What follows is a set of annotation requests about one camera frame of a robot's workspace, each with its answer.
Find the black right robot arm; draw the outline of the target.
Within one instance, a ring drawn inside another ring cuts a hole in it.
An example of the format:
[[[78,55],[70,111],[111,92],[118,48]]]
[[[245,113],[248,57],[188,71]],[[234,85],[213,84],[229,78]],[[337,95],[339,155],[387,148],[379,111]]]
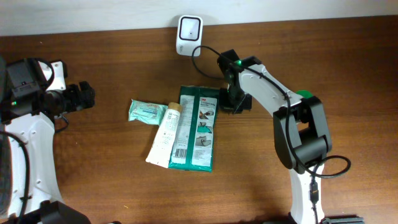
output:
[[[326,217],[321,203],[321,180],[347,173],[346,167],[324,174],[332,141],[322,102],[310,93],[295,93],[277,81],[255,56],[240,59],[234,50],[223,52],[217,64],[228,82],[220,108],[233,114],[250,110],[256,99],[272,116],[274,146],[280,162],[289,170],[292,206],[287,223],[364,223],[357,216]]]

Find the green lid jar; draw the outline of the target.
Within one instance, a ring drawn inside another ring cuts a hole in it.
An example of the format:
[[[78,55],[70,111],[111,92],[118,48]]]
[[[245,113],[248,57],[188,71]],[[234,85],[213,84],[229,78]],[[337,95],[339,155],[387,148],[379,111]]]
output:
[[[296,94],[302,96],[305,99],[309,99],[309,98],[313,97],[313,94],[308,90],[298,90],[296,92]]]

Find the green glove package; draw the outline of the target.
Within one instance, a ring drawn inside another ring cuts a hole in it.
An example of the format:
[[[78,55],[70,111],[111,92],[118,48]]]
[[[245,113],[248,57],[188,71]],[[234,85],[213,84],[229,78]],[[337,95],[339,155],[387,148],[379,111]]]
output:
[[[182,86],[179,104],[182,114],[170,155],[169,168],[211,172],[219,90]]]

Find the white cream tube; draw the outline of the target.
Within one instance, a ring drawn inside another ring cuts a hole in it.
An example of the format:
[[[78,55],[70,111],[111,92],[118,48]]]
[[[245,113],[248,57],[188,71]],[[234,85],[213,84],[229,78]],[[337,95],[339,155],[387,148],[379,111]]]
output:
[[[180,104],[169,103],[146,158],[146,162],[164,168],[169,167],[170,155],[176,138],[181,112],[182,106]]]

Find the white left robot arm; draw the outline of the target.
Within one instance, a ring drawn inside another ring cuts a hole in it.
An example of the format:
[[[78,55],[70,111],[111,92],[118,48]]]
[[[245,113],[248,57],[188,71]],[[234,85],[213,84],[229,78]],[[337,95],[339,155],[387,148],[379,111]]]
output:
[[[88,82],[35,91],[1,103],[1,219],[5,223],[89,223],[64,204],[57,184],[55,120],[91,108]]]

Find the mint wipes pack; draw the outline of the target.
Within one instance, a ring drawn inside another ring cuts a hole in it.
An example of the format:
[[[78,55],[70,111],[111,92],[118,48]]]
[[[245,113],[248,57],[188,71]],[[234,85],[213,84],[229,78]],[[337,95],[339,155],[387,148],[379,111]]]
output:
[[[128,121],[140,121],[149,125],[160,125],[168,106],[132,100]]]

